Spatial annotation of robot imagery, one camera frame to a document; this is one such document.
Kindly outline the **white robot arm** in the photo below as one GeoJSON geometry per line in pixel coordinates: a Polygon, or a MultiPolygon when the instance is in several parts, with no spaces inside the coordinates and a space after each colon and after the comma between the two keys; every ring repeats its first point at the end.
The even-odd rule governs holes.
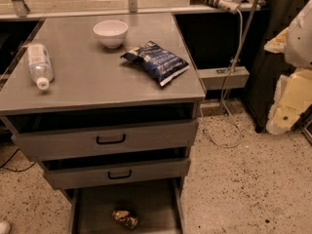
{"type": "Polygon", "coordinates": [[[264,50],[283,53],[285,62],[295,68],[290,76],[280,76],[268,114],[266,131],[280,135],[289,131],[312,104],[312,0],[264,45],[264,50]]]}

